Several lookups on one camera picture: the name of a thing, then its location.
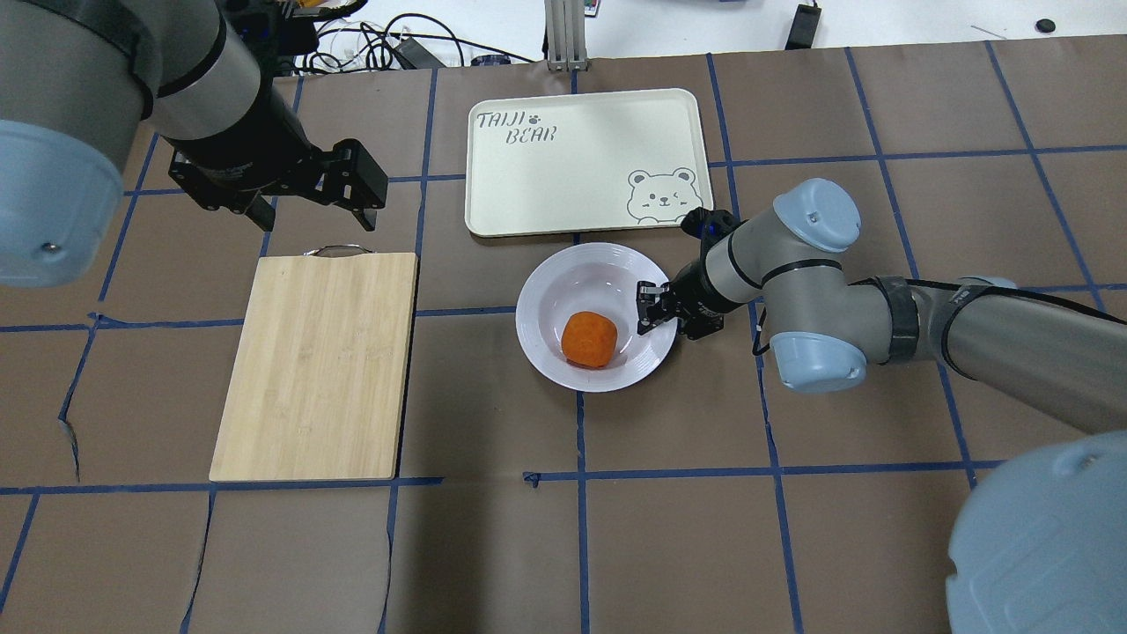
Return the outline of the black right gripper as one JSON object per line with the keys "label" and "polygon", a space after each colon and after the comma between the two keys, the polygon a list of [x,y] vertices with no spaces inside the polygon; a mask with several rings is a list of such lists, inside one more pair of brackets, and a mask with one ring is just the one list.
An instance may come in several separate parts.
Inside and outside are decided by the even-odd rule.
{"label": "black right gripper", "polygon": [[703,264],[685,265],[672,282],[637,282],[637,303],[656,305],[656,313],[637,316],[637,334],[649,334],[666,322],[677,322],[678,334],[690,341],[719,332],[725,325],[727,300],[715,291]]}

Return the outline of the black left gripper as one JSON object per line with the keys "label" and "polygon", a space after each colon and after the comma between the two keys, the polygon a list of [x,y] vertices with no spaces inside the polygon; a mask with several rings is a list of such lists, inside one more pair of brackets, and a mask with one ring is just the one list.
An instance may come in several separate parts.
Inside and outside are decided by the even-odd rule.
{"label": "black left gripper", "polygon": [[273,232],[276,209],[270,196],[298,196],[354,212],[366,232],[378,229],[378,209],[387,208],[389,176],[357,139],[334,148],[309,148],[294,160],[259,161],[228,170],[208,170],[174,152],[169,176],[206,209],[245,214],[261,232]]}

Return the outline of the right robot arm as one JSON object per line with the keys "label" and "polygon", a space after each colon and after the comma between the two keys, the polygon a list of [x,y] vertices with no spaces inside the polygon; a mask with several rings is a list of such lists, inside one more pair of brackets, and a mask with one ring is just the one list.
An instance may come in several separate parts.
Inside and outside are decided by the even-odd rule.
{"label": "right robot arm", "polygon": [[1079,430],[1004,462],[967,498],[947,546],[947,619],[953,633],[1122,633],[1122,320],[997,277],[849,284],[840,256],[860,212],[824,178],[748,221],[706,209],[684,170],[630,181],[632,217],[677,222],[700,241],[673,280],[637,285],[639,334],[676,321],[696,340],[761,300],[793,392],[852,389],[870,365],[938,361]]}

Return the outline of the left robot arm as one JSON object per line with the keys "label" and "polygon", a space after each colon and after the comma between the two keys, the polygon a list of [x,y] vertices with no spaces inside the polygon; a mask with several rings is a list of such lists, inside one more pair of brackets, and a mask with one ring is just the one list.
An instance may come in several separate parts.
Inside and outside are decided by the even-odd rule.
{"label": "left robot arm", "polygon": [[347,209],[371,232],[389,178],[361,142],[322,150],[273,83],[317,48],[314,23],[361,5],[5,1],[1,282],[85,275],[124,191],[137,126],[174,148],[170,176],[204,209],[264,232],[274,195]]}

